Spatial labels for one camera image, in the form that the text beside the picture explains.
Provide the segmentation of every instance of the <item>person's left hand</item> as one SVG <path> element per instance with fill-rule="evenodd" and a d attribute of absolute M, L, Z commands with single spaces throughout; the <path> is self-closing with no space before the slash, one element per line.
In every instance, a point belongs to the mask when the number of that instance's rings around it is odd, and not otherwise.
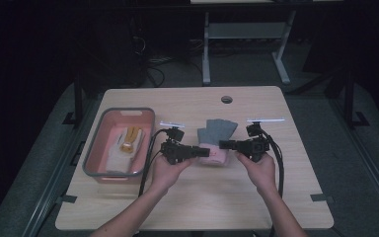
<path fill-rule="evenodd" d="M 191 158 L 181 163 L 171 165 L 163 155 L 155 159 L 153 180 L 149 189 L 161 191 L 164 194 L 166 194 L 168 189 L 177 181 L 180 173 L 195 161 L 195 158 Z"/>

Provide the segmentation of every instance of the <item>folded cloth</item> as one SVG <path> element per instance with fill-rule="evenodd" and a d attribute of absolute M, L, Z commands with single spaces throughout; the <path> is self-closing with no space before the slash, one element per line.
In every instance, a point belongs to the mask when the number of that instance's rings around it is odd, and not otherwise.
<path fill-rule="evenodd" d="M 204 165 L 226 166 L 229 163 L 228 150 L 219 148 L 220 140 L 228 140 L 238 126 L 225 119 L 208 119 L 206 128 L 197 130 L 199 147 L 209 148 L 209 157 L 199 157 Z"/>
<path fill-rule="evenodd" d="M 127 127 L 115 138 L 114 144 L 110 147 L 109 150 L 109 157 L 107 159 L 106 165 L 107 172 L 128 172 L 132 159 L 135 157 L 138 149 L 140 148 L 141 141 L 144 137 L 144 131 L 138 128 L 135 139 L 133 139 L 132 142 L 128 141 L 130 144 L 127 144 L 130 145 L 132 149 L 125 149 L 124 151 L 124 149 L 121 149 L 121 146 L 123 146 L 123 144 L 126 142 L 127 134 L 129 134 L 132 129 L 136 131 L 135 127 Z"/>

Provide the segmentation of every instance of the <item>forearm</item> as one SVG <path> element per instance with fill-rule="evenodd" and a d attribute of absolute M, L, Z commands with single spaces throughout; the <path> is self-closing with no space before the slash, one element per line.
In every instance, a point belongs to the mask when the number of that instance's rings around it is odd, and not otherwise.
<path fill-rule="evenodd" d="M 149 189 L 91 236 L 132 236 L 166 192 Z"/>
<path fill-rule="evenodd" d="M 277 192 L 265 194 L 263 195 L 263 198 L 272 219 L 276 234 L 279 237 L 307 236 L 306 232 L 301 228 L 291 210 Z"/>

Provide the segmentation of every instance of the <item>yellow object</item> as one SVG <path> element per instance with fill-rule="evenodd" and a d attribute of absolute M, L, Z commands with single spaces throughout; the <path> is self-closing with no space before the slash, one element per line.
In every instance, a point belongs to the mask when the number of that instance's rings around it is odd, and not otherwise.
<path fill-rule="evenodd" d="M 129 126 L 127 128 L 127 135 L 125 136 L 123 144 L 119 148 L 121 151 L 127 153 L 133 152 L 133 142 L 135 141 L 139 130 L 140 127 L 138 126 Z"/>

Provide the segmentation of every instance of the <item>pink box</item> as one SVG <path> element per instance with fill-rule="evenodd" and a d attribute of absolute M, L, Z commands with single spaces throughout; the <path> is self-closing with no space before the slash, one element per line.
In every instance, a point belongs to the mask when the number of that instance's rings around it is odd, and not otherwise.
<path fill-rule="evenodd" d="M 111 108 L 103 112 L 83 163 L 84 172 L 103 184 L 140 182 L 155 113 L 149 108 Z M 139 126 L 144 136 L 126 172 L 107 172 L 109 150 L 115 139 L 129 126 Z"/>

